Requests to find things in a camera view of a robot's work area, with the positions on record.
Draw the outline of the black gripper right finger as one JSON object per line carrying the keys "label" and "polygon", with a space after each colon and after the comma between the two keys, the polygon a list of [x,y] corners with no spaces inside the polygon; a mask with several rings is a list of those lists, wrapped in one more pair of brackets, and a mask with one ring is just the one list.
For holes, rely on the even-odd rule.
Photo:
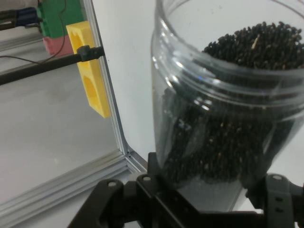
{"label": "black gripper right finger", "polygon": [[272,173],[248,189],[246,197],[255,209],[263,211],[263,227],[304,226],[303,185],[295,185],[285,176]]}

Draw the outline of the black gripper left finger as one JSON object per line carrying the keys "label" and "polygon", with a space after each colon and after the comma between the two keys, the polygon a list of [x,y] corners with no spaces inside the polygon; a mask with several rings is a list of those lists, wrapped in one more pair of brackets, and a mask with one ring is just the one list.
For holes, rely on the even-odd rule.
{"label": "black gripper left finger", "polygon": [[148,155],[148,172],[123,184],[100,181],[77,212],[70,228],[122,228],[138,222],[142,228],[194,228],[199,212],[158,177],[154,152]]}

